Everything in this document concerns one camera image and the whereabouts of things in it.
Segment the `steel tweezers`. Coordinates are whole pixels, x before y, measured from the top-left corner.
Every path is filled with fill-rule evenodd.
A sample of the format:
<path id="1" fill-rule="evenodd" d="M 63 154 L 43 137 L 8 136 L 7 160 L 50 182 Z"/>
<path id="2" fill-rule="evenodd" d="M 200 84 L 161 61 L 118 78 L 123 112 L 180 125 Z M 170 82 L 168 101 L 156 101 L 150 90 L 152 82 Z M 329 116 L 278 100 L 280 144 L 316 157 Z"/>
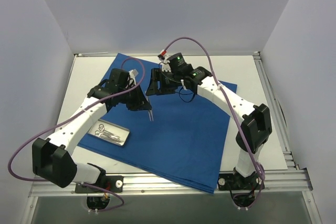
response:
<path id="1" fill-rule="evenodd" d="M 154 118 L 153 118 L 153 111 L 152 111 L 152 109 L 150 109 L 148 111 L 148 113 L 149 113 L 149 119 L 150 119 L 150 121 L 153 122 Z"/>

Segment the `steel instrument tray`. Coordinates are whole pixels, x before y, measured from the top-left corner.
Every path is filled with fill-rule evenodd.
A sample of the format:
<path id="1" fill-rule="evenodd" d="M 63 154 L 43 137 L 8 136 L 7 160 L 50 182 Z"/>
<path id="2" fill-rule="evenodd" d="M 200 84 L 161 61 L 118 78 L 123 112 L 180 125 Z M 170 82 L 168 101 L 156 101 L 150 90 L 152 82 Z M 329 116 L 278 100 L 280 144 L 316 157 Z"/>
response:
<path id="1" fill-rule="evenodd" d="M 127 129 L 127 128 L 124 128 L 124 127 L 121 127 L 119 125 L 116 125 L 116 124 L 113 124 L 113 123 L 110 123 L 108 121 L 105 121 L 105 120 L 102 120 L 102 119 L 99 119 L 91 128 L 90 130 L 88 131 L 88 134 L 92 135 L 92 136 L 95 136 L 95 131 L 98 130 L 98 126 L 99 124 L 103 124 L 106 128 L 106 130 L 120 136 L 120 139 L 124 140 L 123 143 L 115 143 L 115 142 L 109 142 L 109 141 L 106 141 L 108 143 L 111 143 L 111 144 L 115 144 L 115 145 L 118 145 L 118 146 L 123 146 L 125 144 L 125 142 L 127 141 L 129 135 L 130 135 L 130 130 Z"/>

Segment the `blue surgical wrap cloth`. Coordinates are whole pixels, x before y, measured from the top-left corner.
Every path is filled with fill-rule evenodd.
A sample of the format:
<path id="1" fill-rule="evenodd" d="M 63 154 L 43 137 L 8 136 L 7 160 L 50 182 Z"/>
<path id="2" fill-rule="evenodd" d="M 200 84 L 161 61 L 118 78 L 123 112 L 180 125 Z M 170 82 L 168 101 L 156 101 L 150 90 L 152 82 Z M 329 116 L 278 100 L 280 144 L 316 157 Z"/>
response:
<path id="1" fill-rule="evenodd" d="M 132 112 L 124 104 L 112 108 L 103 120 L 129 129 L 123 146 L 86 134 L 81 148 L 150 173 L 213 193 L 221 167 L 230 117 L 210 101 L 195 97 L 183 102 L 177 94 L 150 98 L 153 121 L 147 111 Z"/>

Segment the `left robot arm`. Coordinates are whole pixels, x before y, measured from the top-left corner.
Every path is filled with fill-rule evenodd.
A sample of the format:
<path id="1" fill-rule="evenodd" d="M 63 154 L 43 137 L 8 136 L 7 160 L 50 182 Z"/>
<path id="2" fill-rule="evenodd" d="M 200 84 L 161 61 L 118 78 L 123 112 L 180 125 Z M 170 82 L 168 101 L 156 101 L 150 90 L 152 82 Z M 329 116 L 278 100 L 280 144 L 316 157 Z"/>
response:
<path id="1" fill-rule="evenodd" d="M 70 183 L 86 183 L 94 192 L 106 185 L 106 171 L 91 163 L 76 163 L 74 149 L 92 126 L 113 107 L 124 104 L 130 111 L 149 111 L 149 101 L 136 81 L 135 69 L 113 68 L 110 76 L 90 89 L 77 111 L 46 139 L 32 145 L 33 173 L 65 188 Z"/>

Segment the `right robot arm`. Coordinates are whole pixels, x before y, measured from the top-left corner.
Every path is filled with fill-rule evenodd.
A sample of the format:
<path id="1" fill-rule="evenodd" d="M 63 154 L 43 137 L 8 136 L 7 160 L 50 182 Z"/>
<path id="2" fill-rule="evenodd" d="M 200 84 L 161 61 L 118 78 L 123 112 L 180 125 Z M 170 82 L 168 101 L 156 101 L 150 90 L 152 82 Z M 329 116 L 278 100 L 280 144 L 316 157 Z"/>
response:
<path id="1" fill-rule="evenodd" d="M 258 161 L 259 154 L 272 133 L 270 110 L 265 104 L 255 105 L 238 96 L 215 77 L 213 70 L 187 63 L 181 53 L 158 55 L 159 67 L 151 70 L 146 96 L 168 95 L 181 87 L 209 100 L 226 112 L 236 123 L 236 142 L 240 147 L 233 182 L 244 189 L 252 182 L 252 175 L 265 178 L 265 170 Z"/>

